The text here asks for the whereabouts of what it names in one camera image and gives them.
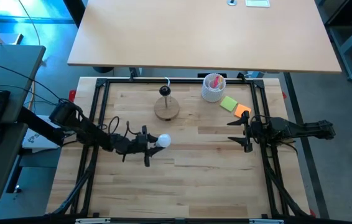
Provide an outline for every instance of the light wood desk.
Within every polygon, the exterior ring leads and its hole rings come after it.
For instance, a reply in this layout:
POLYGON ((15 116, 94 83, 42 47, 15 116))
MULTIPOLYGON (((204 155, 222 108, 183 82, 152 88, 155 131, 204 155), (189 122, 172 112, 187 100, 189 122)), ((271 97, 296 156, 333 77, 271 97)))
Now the light wood desk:
POLYGON ((89 0, 69 65, 340 73, 314 0, 89 0))
MULTIPOLYGON (((89 114, 96 78, 80 78, 75 103, 89 114)), ((287 118, 278 79, 265 79, 271 116, 287 118)), ((99 151, 90 201, 90 214, 101 217, 150 218, 259 218, 270 214, 259 145, 244 153, 228 136, 242 136, 243 128, 227 126, 237 118, 220 102, 208 103, 201 98, 199 84, 171 84, 172 96, 180 104, 176 119, 166 122, 154 114, 161 84, 112 83, 106 105, 105 121, 120 117, 117 133, 124 133, 126 121, 131 130, 148 131, 158 136, 168 133, 172 144, 144 167, 143 155, 126 157, 115 152, 99 151)), ((225 95, 253 107, 251 89, 246 85, 227 85, 225 95)), ((103 91, 98 100, 98 118, 103 91)), ((260 96, 260 110, 263 111, 260 96)), ((47 211, 52 212, 65 200, 75 185, 82 151, 79 143, 63 147, 50 194, 47 211)), ((309 212, 293 149, 279 147, 279 160, 286 189, 303 211, 309 212)), ((275 190, 281 211, 278 191, 275 190)), ((80 196, 79 208, 84 199, 80 196)))

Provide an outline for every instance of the white ball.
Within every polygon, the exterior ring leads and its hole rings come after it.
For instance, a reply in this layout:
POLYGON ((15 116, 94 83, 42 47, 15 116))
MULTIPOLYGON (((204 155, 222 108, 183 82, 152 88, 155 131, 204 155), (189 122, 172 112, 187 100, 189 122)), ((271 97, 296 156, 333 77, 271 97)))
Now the white ball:
POLYGON ((158 137, 157 143, 155 145, 159 146, 159 147, 168 147, 168 146, 170 146, 170 135, 161 134, 158 137))

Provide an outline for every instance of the wooden base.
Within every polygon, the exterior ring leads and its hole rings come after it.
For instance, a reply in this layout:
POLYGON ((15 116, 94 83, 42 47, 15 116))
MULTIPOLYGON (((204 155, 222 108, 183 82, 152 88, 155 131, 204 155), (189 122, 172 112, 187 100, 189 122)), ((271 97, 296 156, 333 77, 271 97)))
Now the wooden base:
POLYGON ((168 96, 168 107, 165 107, 165 98, 161 97, 154 105, 154 112, 157 117, 163 121, 170 121, 178 115, 180 107, 175 98, 168 96))

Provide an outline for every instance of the orange sticky note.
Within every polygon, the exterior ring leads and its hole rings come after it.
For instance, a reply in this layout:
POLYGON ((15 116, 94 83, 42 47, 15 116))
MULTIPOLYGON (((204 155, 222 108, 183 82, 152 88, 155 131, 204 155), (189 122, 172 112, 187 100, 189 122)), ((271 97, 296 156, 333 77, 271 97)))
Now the orange sticky note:
POLYGON ((241 115, 243 114, 243 112, 246 111, 246 110, 249 111, 249 113, 251 113, 251 109, 249 107, 238 104, 236 112, 234 113, 234 115, 240 118, 241 115))

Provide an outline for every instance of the white label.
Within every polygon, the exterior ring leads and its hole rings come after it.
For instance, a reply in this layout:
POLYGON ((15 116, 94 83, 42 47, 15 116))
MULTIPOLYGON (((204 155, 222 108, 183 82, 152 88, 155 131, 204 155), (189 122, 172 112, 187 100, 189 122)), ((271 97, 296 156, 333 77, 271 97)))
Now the white label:
POLYGON ((248 7, 270 7, 270 0, 245 0, 248 7))

